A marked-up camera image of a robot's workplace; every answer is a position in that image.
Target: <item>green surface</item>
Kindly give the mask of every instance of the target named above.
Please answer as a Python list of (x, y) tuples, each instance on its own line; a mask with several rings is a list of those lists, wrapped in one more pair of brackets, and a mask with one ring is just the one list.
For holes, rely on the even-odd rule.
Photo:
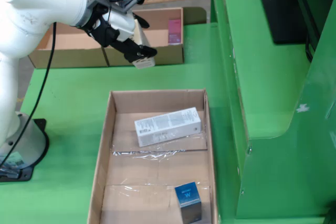
[[(317, 216), (323, 211), (315, 204), (302, 167), (297, 163), (297, 136), (284, 134), (274, 138), (249, 139), (247, 142), (242, 133), (244, 120), (239, 109), (238, 94), (243, 90), (242, 87), (239, 89), (235, 86), (238, 82), (235, 72), (238, 63), (232, 57), (233, 51), (227, 49), (236, 48), (235, 42), (230, 40), (233, 28), (226, 19), (225, 7), (228, 8), (228, 2), (215, 0), (214, 7), (222, 39), (223, 63), (233, 132), (237, 133), (234, 134), (234, 138), (242, 180), (239, 195), (233, 195), (231, 198), (231, 203), (235, 204), (236, 197), (239, 197), (235, 217), (269, 219)], [(301, 219), (292, 221), (300, 223)]]
[(230, 26), (226, 9), (224, 7), (224, 0), (212, 0), (212, 13), (216, 13), (218, 17), (215, 19), (218, 22), (219, 39), (223, 52), (223, 67), (226, 80), (226, 90), (228, 101), (230, 103), (230, 114), (232, 121), (232, 129), (235, 140), (236, 153), (238, 158), (239, 175), (244, 172), (245, 155), (247, 148), (247, 136), (244, 129), (244, 120), (241, 112), (239, 96), (237, 92), (237, 82), (235, 81), (234, 73), (234, 59), (232, 57), (232, 41), (230, 40)]
[[(209, 96), (219, 211), (238, 194), (236, 155), (216, 24), (185, 27), (185, 64), (53, 69), (35, 118), (46, 118), (50, 149), (27, 183), (0, 186), (1, 223), (85, 223), (110, 90), (202, 89)], [(35, 70), (22, 111), (30, 113), (44, 70)]]
[[(223, 41), (229, 37), (232, 44), (231, 52), (223, 50), (226, 80), (233, 89), (232, 83), (237, 83), (235, 92), (241, 94), (250, 137), (242, 143), (243, 138), (234, 134), (238, 163), (244, 166), (238, 219), (321, 223), (318, 218), (299, 217), (323, 216), (336, 198), (334, 5), (328, 32), (323, 32), (327, 35), (322, 34), (324, 41), (307, 75), (310, 66), (302, 45), (272, 43), (260, 0), (214, 0), (214, 20), (226, 34)], [(233, 89), (228, 94), (235, 132), (244, 122), (233, 110), (239, 102)], [(296, 111), (303, 104), (308, 112)], [(269, 220), (288, 217), (296, 218)]]
[(304, 45), (275, 45), (261, 0), (226, 0), (250, 138), (282, 135), (309, 69)]

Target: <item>black cable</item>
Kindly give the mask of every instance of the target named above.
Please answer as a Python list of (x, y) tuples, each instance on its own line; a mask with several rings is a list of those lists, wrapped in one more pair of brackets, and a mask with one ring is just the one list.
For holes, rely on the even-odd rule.
[(48, 66), (47, 66), (47, 70), (46, 70), (46, 74), (44, 76), (44, 80), (43, 80), (43, 83), (42, 83), (42, 86), (41, 86), (41, 89), (40, 89), (40, 93), (38, 94), (38, 97), (37, 97), (37, 100), (36, 100), (36, 103), (35, 103), (35, 106), (28, 118), (28, 121), (26, 122), (25, 126), (23, 127), (17, 141), (13, 144), (12, 148), (10, 149), (10, 151), (8, 152), (8, 154), (6, 155), (5, 159), (1, 162), (0, 164), (0, 168), (5, 164), (6, 160), (9, 158), (9, 156), (11, 155), (11, 153), (13, 152), (14, 148), (17, 146), (17, 144), (19, 143), (19, 141), (21, 140), (23, 134), (25, 133), (27, 127), (28, 127), (28, 124), (29, 122), (32, 120), (32, 117), (36, 111), (36, 108), (38, 106), (38, 103), (40, 102), (40, 99), (41, 99), (41, 96), (42, 96), (42, 92), (43, 92), (43, 89), (44, 89), (44, 86), (46, 84), (46, 81), (47, 81), (47, 77), (48, 77), (48, 74), (49, 74), (49, 70), (50, 70), (50, 65), (51, 65), (51, 61), (52, 61), (52, 58), (53, 58), (53, 55), (54, 55), (54, 51), (55, 51), (55, 43), (56, 43), (56, 22), (54, 23), (54, 26), (53, 26), (53, 31), (52, 31), (52, 47), (51, 47), (51, 52), (50, 52), (50, 57), (49, 57), (49, 61), (48, 61)]
[(312, 62), (313, 60), (313, 55), (311, 54), (310, 50), (309, 50), (309, 43), (310, 39), (309, 39), (309, 35), (307, 35), (307, 39), (306, 39), (306, 56), (307, 59), (309, 60), (309, 62)]
[(108, 16), (108, 18), (107, 18), (107, 20), (106, 20), (105, 39), (104, 39), (105, 45), (106, 45), (107, 29), (108, 29), (109, 27), (111, 27), (111, 25), (110, 25), (110, 23), (109, 23), (110, 15), (111, 15), (111, 10), (112, 10), (112, 6), (110, 6), (110, 8), (109, 8), (109, 16)]

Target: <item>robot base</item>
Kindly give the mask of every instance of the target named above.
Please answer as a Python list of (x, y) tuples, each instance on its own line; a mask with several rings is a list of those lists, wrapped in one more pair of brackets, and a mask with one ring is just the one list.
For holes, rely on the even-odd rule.
[(49, 149), (49, 137), (48, 137), (47, 133), (45, 132), (47, 121), (45, 119), (34, 119), (31, 123), (34, 123), (37, 126), (36, 130), (40, 130), (40, 132), (44, 136), (43, 140), (45, 140), (45, 143), (44, 143), (45, 147), (43, 149), (43, 152), (40, 154), (40, 157), (37, 158), (37, 160), (35, 162), (33, 162), (31, 165), (29, 165), (25, 168), (22, 168), (22, 169), (19, 169), (19, 168), (18, 169), (11, 169), (10, 171), (13, 173), (12, 176), (11, 176), (11, 174), (8, 174), (7, 176), (0, 175), (0, 183), (29, 181), (31, 179), (32, 175), (33, 175), (34, 167), (47, 154), (47, 151)]

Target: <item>green table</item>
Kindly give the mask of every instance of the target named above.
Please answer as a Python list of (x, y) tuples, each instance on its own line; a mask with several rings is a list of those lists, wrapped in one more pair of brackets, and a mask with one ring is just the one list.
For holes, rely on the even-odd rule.
[[(206, 88), (213, 124), (218, 198), (223, 202), (228, 177), (225, 163), (235, 163), (236, 157), (217, 24), (186, 26), (184, 41), (183, 65), (143, 70), (134, 67), (51, 70), (34, 116), (47, 120), (50, 148), (35, 168), (31, 181), (0, 185), (1, 223), (86, 222), (110, 90)], [(44, 70), (34, 71), (22, 112), (31, 112), (44, 74)], [(237, 170), (234, 174), (230, 183), (238, 185), (237, 181), (234, 183)], [(224, 210), (224, 204), (220, 204), (220, 210)]]

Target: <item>small cube box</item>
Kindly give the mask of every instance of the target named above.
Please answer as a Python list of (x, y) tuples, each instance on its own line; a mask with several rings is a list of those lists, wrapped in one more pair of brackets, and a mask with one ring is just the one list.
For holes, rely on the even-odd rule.
[(189, 224), (202, 219), (202, 203), (196, 187), (192, 182), (175, 187), (175, 192), (180, 204), (183, 224)]

